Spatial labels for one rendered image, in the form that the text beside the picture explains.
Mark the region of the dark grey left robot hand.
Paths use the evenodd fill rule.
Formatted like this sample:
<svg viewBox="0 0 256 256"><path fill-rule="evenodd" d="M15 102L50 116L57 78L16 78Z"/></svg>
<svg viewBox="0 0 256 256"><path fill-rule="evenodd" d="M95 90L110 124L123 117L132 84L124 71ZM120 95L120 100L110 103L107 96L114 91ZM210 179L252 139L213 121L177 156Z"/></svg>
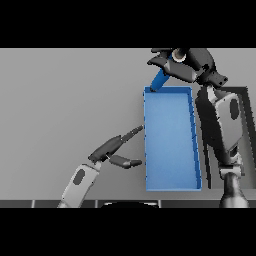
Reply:
<svg viewBox="0 0 256 256"><path fill-rule="evenodd" d="M141 160L131 160L125 157L121 157L116 155L116 152L119 148L128 142L132 137L134 137L138 132L143 129L143 126L139 126L134 128L133 130L129 131L124 136L118 135L115 136L100 147L98 147L94 152L92 152L88 159L93 163L96 164L97 162L104 162L108 160L111 164L124 168L129 169L131 167L136 167L142 164Z"/></svg>

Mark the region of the blue bin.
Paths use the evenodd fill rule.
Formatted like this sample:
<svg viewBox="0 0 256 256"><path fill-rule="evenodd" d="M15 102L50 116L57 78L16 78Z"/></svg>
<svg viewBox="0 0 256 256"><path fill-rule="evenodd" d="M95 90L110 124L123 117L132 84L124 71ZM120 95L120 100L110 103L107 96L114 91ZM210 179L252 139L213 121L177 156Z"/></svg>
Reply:
<svg viewBox="0 0 256 256"><path fill-rule="evenodd" d="M192 88L144 87L146 190L200 191L202 188Z"/></svg>

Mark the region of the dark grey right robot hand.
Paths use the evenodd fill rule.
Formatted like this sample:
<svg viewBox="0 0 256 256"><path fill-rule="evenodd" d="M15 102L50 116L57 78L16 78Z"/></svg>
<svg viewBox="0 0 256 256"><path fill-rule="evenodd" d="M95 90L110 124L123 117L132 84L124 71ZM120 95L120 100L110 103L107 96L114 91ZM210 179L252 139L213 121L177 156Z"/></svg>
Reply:
<svg viewBox="0 0 256 256"><path fill-rule="evenodd" d="M156 64L163 64L163 69L170 77L188 83L198 83L201 86L211 85L222 87L228 78L218 73L215 61L206 48L181 48L187 50L186 59L178 63L174 60L156 60Z"/></svg>

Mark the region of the blue pipe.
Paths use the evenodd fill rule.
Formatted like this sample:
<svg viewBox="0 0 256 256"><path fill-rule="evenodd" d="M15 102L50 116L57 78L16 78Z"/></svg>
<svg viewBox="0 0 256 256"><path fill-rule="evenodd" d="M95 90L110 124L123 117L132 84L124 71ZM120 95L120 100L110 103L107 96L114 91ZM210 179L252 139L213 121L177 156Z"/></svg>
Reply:
<svg viewBox="0 0 256 256"><path fill-rule="evenodd" d="M151 92L157 92L164 83L169 79L170 75L166 74L163 69L163 64L156 64L155 61L160 60L174 60L178 63L183 62L186 59L187 50L181 48L152 48L152 53L157 53L157 56L151 58L147 64L155 65L160 68L155 78L152 80L150 85Z"/></svg>

